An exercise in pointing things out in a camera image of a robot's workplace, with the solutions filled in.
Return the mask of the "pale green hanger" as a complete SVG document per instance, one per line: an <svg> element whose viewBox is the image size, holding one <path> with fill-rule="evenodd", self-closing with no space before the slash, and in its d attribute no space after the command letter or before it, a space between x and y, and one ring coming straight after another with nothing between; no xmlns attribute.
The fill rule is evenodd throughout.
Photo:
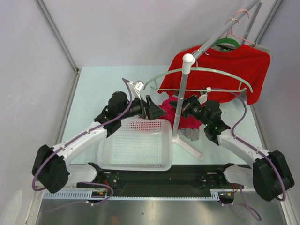
<svg viewBox="0 0 300 225"><path fill-rule="evenodd" d="M156 82L160 77L164 80L161 87L155 86L154 90L171 91L179 88L183 67L183 57L190 54L194 48L178 53L172 60L168 71L159 74L146 82ZM191 66L187 88L205 88L207 86L226 86L229 89L239 85L239 91L247 89L251 93L253 88L247 81L247 76L242 74L242 59L232 53L223 53L210 49L207 55L202 55Z"/></svg>

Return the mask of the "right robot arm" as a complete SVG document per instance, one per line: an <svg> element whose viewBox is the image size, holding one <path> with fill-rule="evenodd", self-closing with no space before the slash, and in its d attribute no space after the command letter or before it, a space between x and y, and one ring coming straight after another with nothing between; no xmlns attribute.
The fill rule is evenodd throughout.
<svg viewBox="0 0 300 225"><path fill-rule="evenodd" d="M247 178L244 168L236 165L226 168L216 176L216 182L221 188L237 183L253 186L257 194L268 202L273 199L283 202L286 199L286 191L295 182L282 152L255 147L235 134L234 128L222 121L222 111L217 101L210 100L201 104L198 96L193 95L183 100L180 114L200 121L205 125L204 133L208 140L228 149L251 167L251 178Z"/></svg>

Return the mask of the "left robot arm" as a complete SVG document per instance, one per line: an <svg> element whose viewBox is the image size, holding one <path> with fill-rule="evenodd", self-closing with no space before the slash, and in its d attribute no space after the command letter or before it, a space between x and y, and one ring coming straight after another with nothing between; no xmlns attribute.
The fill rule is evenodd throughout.
<svg viewBox="0 0 300 225"><path fill-rule="evenodd" d="M122 120L134 116L155 120L166 114L149 95L143 100L122 91L113 93L102 112L84 131L66 142L52 147L45 144L38 149L31 172L32 189L46 189L50 193L60 191L69 180L70 163L93 143L112 136L121 127Z"/></svg>

